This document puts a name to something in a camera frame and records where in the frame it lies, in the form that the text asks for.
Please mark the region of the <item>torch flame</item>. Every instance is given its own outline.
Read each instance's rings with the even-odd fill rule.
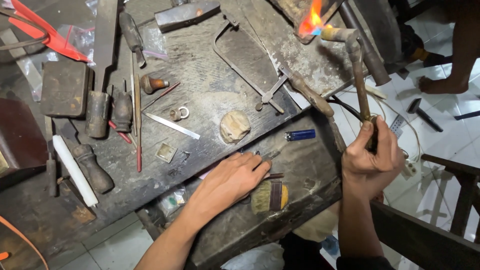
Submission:
[[[320,34],[320,30],[324,27],[332,28],[331,25],[324,25],[320,18],[320,11],[322,10],[322,0],[312,0],[310,12],[299,26],[299,34],[314,35]]]

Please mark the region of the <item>lighter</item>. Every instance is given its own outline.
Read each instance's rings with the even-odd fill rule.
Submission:
[[[315,138],[314,129],[285,132],[285,139],[287,141],[298,141],[298,140],[306,140],[306,139],[313,139],[313,138]]]

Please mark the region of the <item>workbench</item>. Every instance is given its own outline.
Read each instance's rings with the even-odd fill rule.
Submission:
[[[94,20],[84,0],[25,0],[23,3],[54,28],[61,24],[79,25]],[[218,40],[218,47],[265,92],[278,80],[272,59],[286,61],[291,69],[303,75],[312,89],[326,98],[351,85],[351,64],[343,44],[316,38],[309,45],[302,45],[293,36],[288,21],[266,0],[221,0],[220,3],[221,9],[228,11],[240,22],[240,29],[237,32],[226,31]],[[155,23],[152,20],[153,12],[170,8],[170,1],[130,0],[125,7],[140,26],[141,32],[144,25]],[[200,241],[207,241],[215,232],[218,235],[216,230],[235,232],[231,235],[232,239],[240,239],[242,235],[258,234],[267,228],[268,237],[242,238],[246,245],[266,243],[300,226],[341,197],[338,167],[340,150],[344,145],[333,120],[313,113],[314,120],[299,121],[304,117],[303,114],[299,116],[302,110],[283,87],[274,94],[273,100],[285,110],[284,114],[278,114],[270,105],[264,105],[260,112],[256,111],[254,107],[260,101],[260,95],[230,69],[210,45],[213,34],[223,22],[220,13],[198,25],[166,33],[168,62],[148,59],[145,68],[135,66],[135,72],[140,76],[151,74],[156,78],[167,79],[171,84],[181,82],[180,86],[146,111],[168,118],[168,111],[172,107],[189,108],[189,118],[180,121],[179,125],[198,133],[200,140],[194,140],[143,116],[143,168],[138,173],[132,145],[126,144],[111,129],[105,139],[89,138],[83,133],[84,121],[73,120],[80,131],[79,140],[93,147],[99,165],[110,174],[115,183],[112,191],[104,195],[97,194],[99,204],[92,209],[96,219],[88,225],[82,225],[78,217],[62,209],[59,198],[48,197],[45,173],[37,174],[0,193],[0,204],[3,205],[0,215],[22,231],[47,260],[241,148],[261,149],[265,153],[264,157],[273,159],[272,169],[275,171],[272,172],[285,172],[289,176],[287,183],[296,187],[292,188],[294,203],[286,208],[288,210],[285,215],[269,213],[258,217],[247,215],[249,208],[246,206],[234,207],[213,221],[207,229],[209,234],[201,236]],[[344,27],[338,14],[334,15],[330,23]],[[10,27],[19,40],[29,38],[4,20],[0,21],[0,30]],[[124,78],[129,81],[131,52],[120,35],[117,44],[118,59],[109,83],[121,87]],[[29,53],[43,49],[41,46],[26,48]],[[1,51],[0,55],[0,59],[6,59],[0,65],[0,97],[26,102],[40,129],[45,132],[44,117],[39,112],[39,105],[32,101],[26,79],[8,52]],[[155,94],[148,96],[142,93],[142,104],[154,97]],[[220,137],[219,121],[230,110],[244,111],[252,128],[239,143],[227,145]],[[317,138],[302,144],[287,143],[278,134],[283,132],[279,130],[287,129],[287,125],[292,122],[300,123],[292,128],[303,125],[307,129],[315,126]],[[178,148],[170,164],[155,157],[162,141]],[[311,211],[306,214],[305,209],[309,208]],[[244,228],[248,225],[254,230],[247,232],[219,225],[241,219],[242,216],[249,216],[244,220]],[[13,258],[4,263],[7,269],[33,269],[39,265],[34,251],[6,228],[0,228],[0,239],[0,250],[13,253]],[[225,244],[218,242],[215,246],[222,245]],[[232,254],[241,251],[222,250]]]

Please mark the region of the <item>black sleeve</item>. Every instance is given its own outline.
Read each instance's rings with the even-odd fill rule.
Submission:
[[[385,257],[336,259],[337,270],[395,270]]]

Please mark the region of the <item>hand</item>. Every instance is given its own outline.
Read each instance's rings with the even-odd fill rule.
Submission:
[[[398,164],[399,147],[395,134],[388,128],[382,116],[377,117],[378,146],[376,155],[365,149],[373,135],[373,124],[365,121],[359,135],[342,156],[344,180],[364,180],[373,172],[388,172]]]
[[[268,175],[270,160],[251,152],[235,153],[220,162],[198,186],[184,211],[203,227],[213,217],[246,197]]]

